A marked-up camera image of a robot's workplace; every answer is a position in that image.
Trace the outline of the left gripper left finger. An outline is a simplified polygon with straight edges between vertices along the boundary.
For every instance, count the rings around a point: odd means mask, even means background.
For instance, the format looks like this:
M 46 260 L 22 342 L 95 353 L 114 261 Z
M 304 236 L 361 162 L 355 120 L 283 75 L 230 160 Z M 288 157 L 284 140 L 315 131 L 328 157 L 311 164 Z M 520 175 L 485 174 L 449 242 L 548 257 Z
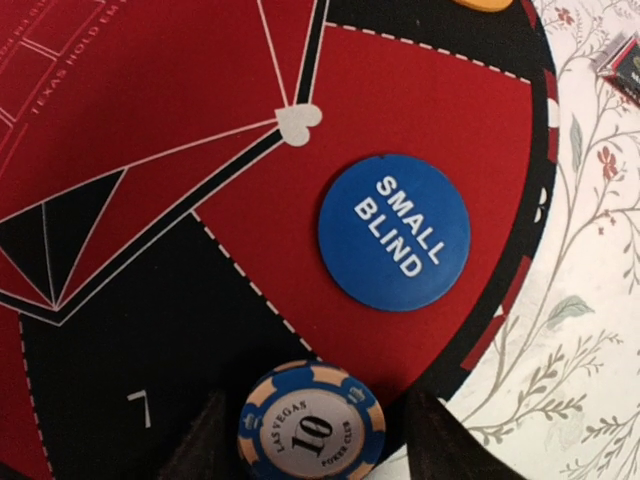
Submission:
M 227 395 L 214 390 L 186 436 L 161 467 L 158 479 L 248 479 L 230 436 Z

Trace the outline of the blue small blind button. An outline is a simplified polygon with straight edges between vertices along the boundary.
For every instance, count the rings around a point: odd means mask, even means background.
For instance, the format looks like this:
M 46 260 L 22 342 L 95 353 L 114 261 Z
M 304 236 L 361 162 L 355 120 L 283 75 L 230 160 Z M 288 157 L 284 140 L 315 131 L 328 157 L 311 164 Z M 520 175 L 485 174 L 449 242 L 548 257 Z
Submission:
M 470 216 L 437 168 L 406 155 L 361 160 L 320 209 L 321 257 L 335 283 L 386 312 L 428 306 L 451 290 L 470 255 Z

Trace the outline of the orange big blind button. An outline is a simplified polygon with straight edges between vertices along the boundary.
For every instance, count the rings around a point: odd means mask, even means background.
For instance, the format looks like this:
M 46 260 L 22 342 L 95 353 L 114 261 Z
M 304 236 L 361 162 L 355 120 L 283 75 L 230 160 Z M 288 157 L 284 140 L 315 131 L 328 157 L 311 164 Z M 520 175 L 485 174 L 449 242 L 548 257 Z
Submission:
M 466 8 L 485 12 L 485 13 L 497 13 L 507 9 L 512 3 L 512 0 L 454 0 L 457 4 Z

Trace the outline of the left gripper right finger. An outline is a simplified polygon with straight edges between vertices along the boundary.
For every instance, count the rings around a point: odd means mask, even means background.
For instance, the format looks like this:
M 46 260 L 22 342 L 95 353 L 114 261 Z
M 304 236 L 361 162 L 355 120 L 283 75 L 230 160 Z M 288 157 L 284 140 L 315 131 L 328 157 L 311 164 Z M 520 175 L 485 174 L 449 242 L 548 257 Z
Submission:
M 523 476 L 485 449 L 430 393 L 412 389 L 405 407 L 412 479 L 521 480 Z

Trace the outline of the blue ten poker chip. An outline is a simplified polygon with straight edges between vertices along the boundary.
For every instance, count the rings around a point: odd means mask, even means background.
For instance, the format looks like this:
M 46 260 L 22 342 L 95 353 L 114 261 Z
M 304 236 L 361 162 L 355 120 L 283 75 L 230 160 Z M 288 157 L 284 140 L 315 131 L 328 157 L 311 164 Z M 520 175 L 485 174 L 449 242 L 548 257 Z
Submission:
M 297 361 L 253 387 L 237 444 L 255 479 L 362 479 L 385 437 L 383 409 L 364 383 L 330 364 Z

